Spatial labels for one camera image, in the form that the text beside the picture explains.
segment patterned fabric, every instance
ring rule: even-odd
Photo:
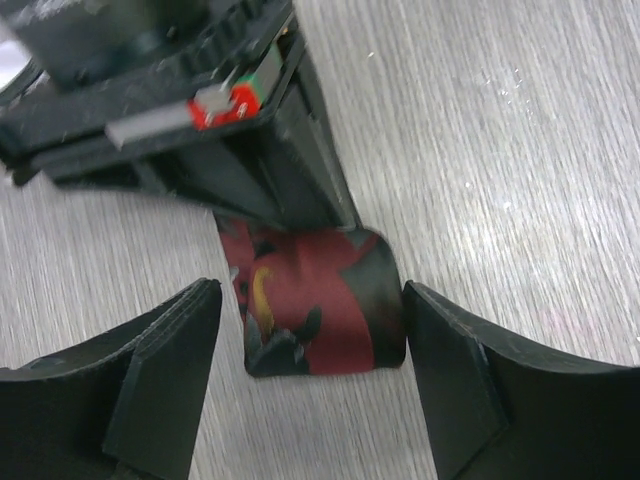
[[[255,377],[399,367],[401,283],[386,242],[365,229],[284,233],[218,219]]]

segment red component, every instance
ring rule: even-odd
[[[295,331],[315,306],[322,311],[322,327],[305,347],[309,373],[371,371],[375,358],[367,320],[341,272],[367,255],[378,237],[371,235],[361,247],[355,247],[336,230],[296,235],[269,232],[265,238],[276,251],[254,260],[251,275],[261,267],[273,272],[273,278],[263,288],[277,326]],[[259,318],[252,284],[249,283],[248,308]]]
[[[198,130],[219,127],[229,123],[239,122],[247,118],[255,117],[262,108],[262,103],[256,92],[247,83],[236,85],[231,90],[233,108],[228,112],[218,114],[213,118],[195,101],[188,102],[188,108],[193,119],[193,126]]]

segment yellow pattern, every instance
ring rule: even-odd
[[[260,330],[265,334],[271,333],[275,323],[269,300],[264,292],[264,282],[272,276],[273,272],[267,267],[260,267],[253,276],[253,303],[256,309],[256,320],[260,325]]]

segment gray wood grain surface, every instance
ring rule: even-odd
[[[420,280],[556,348],[640,363],[640,2],[298,0],[366,222]],[[211,215],[0,187],[0,364],[227,272]],[[231,301],[193,479],[435,479],[410,365],[256,382]]]

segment black mechanical part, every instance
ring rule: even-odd
[[[0,369],[0,478],[186,480],[222,294],[201,279],[67,350]]]
[[[124,12],[149,6],[149,1],[115,4],[122,4]],[[25,185],[43,171],[60,188],[168,195],[280,229],[359,225],[291,0],[210,2],[206,15],[185,12],[177,17],[184,18],[191,32],[180,41],[145,54],[130,48],[131,61],[111,62],[126,71],[108,67],[111,60],[87,60],[87,65],[102,66],[86,68],[84,86],[69,83],[73,68],[67,65],[112,58],[112,46],[122,44],[123,36],[130,40],[135,36],[131,32],[138,35],[152,20],[165,25],[158,19],[170,11],[169,3],[179,4],[160,2],[155,17],[134,15],[130,33],[105,37],[108,46],[89,42],[85,53],[67,60],[60,57],[61,50],[48,56],[45,26],[67,31],[63,20],[84,8],[68,27],[69,32],[80,28],[79,19],[93,15],[86,13],[84,3],[25,25],[9,18],[16,0],[0,5],[0,16],[36,58],[47,56],[49,63],[42,63],[47,71],[63,72],[58,83],[65,86],[38,85],[0,114],[0,158],[14,183]],[[196,0],[186,5],[192,12],[202,7]],[[110,8],[91,17],[108,31],[117,17],[109,16]],[[196,17],[202,17],[202,26],[191,21]],[[203,90],[233,85],[243,72],[264,62],[273,46],[283,63],[273,88],[261,92],[264,103],[256,115],[207,128],[196,121],[185,125],[185,109]],[[258,82],[258,90],[263,87]],[[136,120],[145,118],[149,121]],[[132,126],[131,134],[127,126]]]
[[[0,16],[47,71],[74,90],[159,60],[191,39],[207,0],[6,0]]]
[[[439,480],[638,476],[640,368],[540,345],[417,283],[404,297]]]

